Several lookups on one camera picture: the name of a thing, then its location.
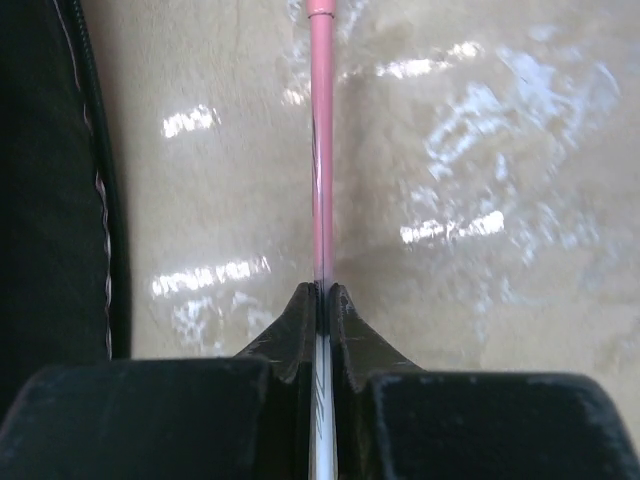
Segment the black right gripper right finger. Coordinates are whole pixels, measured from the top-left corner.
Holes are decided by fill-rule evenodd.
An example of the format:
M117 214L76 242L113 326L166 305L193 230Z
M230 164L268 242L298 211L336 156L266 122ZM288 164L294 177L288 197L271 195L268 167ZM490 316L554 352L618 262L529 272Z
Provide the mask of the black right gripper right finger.
M563 372L430 371L329 294L342 479L635 479L606 392Z

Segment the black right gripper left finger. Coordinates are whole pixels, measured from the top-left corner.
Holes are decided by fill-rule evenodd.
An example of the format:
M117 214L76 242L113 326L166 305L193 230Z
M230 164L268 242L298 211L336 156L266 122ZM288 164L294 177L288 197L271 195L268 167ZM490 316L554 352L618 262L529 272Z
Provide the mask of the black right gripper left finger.
M316 291L230 358L58 366L1 428L5 479L304 479Z

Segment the pink SPORT racket bag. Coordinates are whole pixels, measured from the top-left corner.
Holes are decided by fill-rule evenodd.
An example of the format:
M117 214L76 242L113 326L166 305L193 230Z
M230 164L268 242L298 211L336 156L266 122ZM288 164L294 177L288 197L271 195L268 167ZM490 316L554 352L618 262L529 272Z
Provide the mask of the pink SPORT racket bag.
M1 407L41 369L125 358L126 221L78 1L1 5Z

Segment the pink badminton racket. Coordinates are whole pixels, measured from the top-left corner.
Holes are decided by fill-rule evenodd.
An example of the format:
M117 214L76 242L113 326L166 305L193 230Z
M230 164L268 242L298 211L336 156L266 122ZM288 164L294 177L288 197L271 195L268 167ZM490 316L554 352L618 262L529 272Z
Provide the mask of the pink badminton racket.
M333 234L333 35L336 3L308 1L312 115L312 209L317 313L313 359L314 479L338 477L329 293L334 283Z

